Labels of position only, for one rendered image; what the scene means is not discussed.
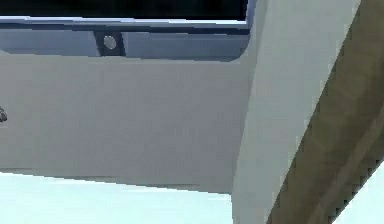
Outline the round grey window latch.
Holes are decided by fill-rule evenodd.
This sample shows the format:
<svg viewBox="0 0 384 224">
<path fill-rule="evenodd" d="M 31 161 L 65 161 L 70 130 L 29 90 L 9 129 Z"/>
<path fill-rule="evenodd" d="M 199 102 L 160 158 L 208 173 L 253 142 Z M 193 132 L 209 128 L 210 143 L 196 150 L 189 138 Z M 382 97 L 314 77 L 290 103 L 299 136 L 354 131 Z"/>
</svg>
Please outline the round grey window latch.
<svg viewBox="0 0 384 224">
<path fill-rule="evenodd" d="M 125 47 L 120 32 L 94 32 L 98 52 L 101 56 L 125 56 Z"/>
</svg>

